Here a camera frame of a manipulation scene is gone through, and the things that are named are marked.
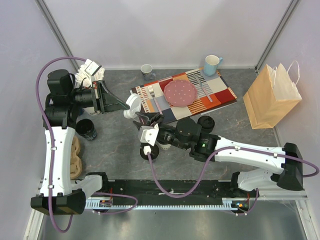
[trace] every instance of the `checkered placemat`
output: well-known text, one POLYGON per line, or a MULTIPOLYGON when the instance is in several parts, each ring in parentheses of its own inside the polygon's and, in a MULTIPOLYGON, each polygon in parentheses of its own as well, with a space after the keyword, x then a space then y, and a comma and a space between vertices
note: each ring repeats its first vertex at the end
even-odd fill
POLYGON ((198 68, 132 88, 132 92, 138 94, 142 100, 141 111, 144 113, 158 112, 155 100, 151 97, 148 91, 149 85, 152 85, 153 87, 155 98, 159 103, 162 114, 164 115, 164 123, 174 122, 188 116, 194 116, 203 112, 218 109, 237 101, 237 96, 218 71, 216 71, 216 74, 213 76, 206 76, 203 68, 198 68), (209 101, 194 75, 196 75, 202 82, 203 87, 210 95, 212 102, 209 101), (177 107, 172 106, 166 101, 164 96, 165 86, 175 80, 189 81, 196 87, 197 99, 191 105, 177 107))

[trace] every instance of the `paper bag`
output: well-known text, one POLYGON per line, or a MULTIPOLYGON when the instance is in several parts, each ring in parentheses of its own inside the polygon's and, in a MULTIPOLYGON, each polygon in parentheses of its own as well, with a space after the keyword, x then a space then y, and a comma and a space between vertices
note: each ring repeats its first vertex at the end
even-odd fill
POLYGON ((273 128, 280 120, 299 103, 302 98, 296 87, 300 78, 292 82, 288 68, 280 63, 276 68, 265 65, 244 95, 243 100, 253 129, 273 128))

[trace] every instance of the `pink plate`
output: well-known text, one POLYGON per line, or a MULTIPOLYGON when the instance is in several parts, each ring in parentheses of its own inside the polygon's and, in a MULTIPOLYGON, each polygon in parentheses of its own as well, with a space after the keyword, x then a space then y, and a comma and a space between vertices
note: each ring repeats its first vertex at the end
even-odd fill
POLYGON ((165 86, 163 95, 173 106, 186 107, 197 99, 197 89, 187 80, 175 80, 165 86))

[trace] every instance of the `blue mug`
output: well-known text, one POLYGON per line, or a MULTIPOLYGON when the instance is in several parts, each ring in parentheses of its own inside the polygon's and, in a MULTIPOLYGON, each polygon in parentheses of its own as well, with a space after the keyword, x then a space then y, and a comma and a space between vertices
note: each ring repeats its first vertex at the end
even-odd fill
POLYGON ((204 74, 208 77, 215 75, 218 66, 222 63, 223 58, 215 55, 209 55, 205 58, 204 74))

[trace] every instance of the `dark mug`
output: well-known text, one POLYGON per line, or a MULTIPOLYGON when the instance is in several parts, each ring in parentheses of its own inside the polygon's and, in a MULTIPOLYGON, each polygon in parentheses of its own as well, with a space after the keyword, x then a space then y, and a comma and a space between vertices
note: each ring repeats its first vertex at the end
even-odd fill
POLYGON ((97 137, 94 123, 90 119, 82 119, 76 123, 75 131, 85 139, 92 141, 97 137))

